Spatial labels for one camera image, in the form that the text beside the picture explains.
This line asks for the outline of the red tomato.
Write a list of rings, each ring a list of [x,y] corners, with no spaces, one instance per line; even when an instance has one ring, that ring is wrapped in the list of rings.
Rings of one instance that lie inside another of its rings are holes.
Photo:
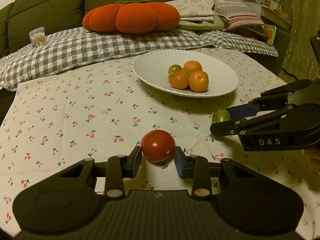
[[[141,140],[141,149],[148,161],[160,163],[173,155],[175,141],[168,132],[154,130],[144,135]]]

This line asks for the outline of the small orange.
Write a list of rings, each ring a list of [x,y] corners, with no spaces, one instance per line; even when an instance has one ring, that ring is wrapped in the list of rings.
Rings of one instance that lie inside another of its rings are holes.
[[[189,74],[186,70],[180,69],[169,74],[169,83],[176,89],[186,89],[189,86]]]

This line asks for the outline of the orange with brown spot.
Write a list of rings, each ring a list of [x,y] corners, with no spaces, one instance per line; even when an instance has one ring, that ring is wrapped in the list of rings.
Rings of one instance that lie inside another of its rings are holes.
[[[189,87],[195,92],[205,92],[209,86],[209,77],[206,72],[194,71],[189,76]]]

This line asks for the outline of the striped patterned pillow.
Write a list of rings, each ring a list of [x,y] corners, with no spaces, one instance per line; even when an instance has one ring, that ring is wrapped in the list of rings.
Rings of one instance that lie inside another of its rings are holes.
[[[214,23],[203,21],[199,30],[240,31],[246,29],[262,37],[268,36],[267,28],[260,16],[244,2],[239,0],[212,0],[212,10],[217,19]]]

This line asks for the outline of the yellow-green tomato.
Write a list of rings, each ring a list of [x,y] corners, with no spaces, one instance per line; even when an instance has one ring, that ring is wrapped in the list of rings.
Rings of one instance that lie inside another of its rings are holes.
[[[171,66],[169,67],[168,73],[170,74],[170,73],[172,73],[172,72],[175,72],[175,71],[181,70],[181,69],[182,69],[182,67],[181,67],[180,65],[178,65],[178,64],[173,64],[173,65],[171,65]]]

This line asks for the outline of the green lime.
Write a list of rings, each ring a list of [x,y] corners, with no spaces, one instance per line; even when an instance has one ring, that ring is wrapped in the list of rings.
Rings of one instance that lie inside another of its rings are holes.
[[[231,120],[231,115],[229,111],[226,109],[220,108],[217,109],[213,114],[212,114],[212,123],[220,123],[220,122],[225,122],[225,121],[230,121]]]

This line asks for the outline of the orange pumpkin cushion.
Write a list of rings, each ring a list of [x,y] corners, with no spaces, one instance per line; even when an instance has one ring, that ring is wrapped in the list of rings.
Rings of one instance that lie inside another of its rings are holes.
[[[146,34],[178,26],[180,13],[162,2],[133,2],[103,5],[90,10],[82,26],[90,32]]]

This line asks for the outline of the white ribbed plate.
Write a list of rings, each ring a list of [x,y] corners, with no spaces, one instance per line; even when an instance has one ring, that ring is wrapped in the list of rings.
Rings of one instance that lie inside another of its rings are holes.
[[[184,65],[187,61],[199,62],[209,77],[209,86],[205,92],[180,90],[171,87],[168,69],[173,64]],[[239,83],[236,72],[224,62],[205,54],[186,50],[156,50],[137,57],[133,71],[146,84],[153,88],[189,98],[213,98],[234,91]]]

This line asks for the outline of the folded floral bedsheet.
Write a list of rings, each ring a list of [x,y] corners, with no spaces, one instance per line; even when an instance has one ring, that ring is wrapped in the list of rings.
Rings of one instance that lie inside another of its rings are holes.
[[[230,19],[214,10],[213,0],[174,0],[166,2],[180,14],[178,28],[189,31],[222,30]]]

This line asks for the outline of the cherry print tablecloth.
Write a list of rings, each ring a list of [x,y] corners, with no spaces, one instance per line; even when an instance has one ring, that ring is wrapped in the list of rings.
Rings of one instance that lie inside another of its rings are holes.
[[[234,93],[193,99],[161,92],[136,77],[132,57],[20,84],[1,125],[1,228],[19,233],[12,202],[23,189],[85,158],[127,155],[146,133],[162,129],[186,155],[232,158],[295,190],[304,203],[298,233],[319,237],[319,174],[303,152],[245,152],[238,137],[214,139],[209,131],[217,108],[247,103],[283,81],[243,53],[200,53],[236,72]]]

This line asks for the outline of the grey checkered blanket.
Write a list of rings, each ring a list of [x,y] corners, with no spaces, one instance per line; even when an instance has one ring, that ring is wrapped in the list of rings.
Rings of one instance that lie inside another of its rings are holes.
[[[195,33],[182,29],[142,35],[90,33],[83,27],[47,36],[45,45],[27,45],[1,58],[1,88],[15,91],[19,83],[60,74],[72,68],[121,59],[153,50],[192,50],[207,46],[277,57],[265,42],[223,31]]]

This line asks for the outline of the green book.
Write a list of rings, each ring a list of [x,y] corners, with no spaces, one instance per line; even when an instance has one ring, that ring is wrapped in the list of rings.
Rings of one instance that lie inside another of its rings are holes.
[[[268,35],[264,37],[264,40],[269,46],[273,46],[277,28],[275,25],[265,24],[265,29]]]

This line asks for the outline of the toothpick box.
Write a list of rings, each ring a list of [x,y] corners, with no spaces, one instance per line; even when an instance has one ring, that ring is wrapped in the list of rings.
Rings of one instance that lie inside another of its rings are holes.
[[[30,43],[33,48],[46,44],[45,28],[39,27],[29,33]]]

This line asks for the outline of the large orange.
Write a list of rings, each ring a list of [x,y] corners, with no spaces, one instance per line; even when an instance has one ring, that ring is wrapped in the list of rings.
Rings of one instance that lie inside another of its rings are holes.
[[[183,69],[189,73],[193,73],[195,71],[202,71],[202,65],[198,61],[190,60],[184,64]]]

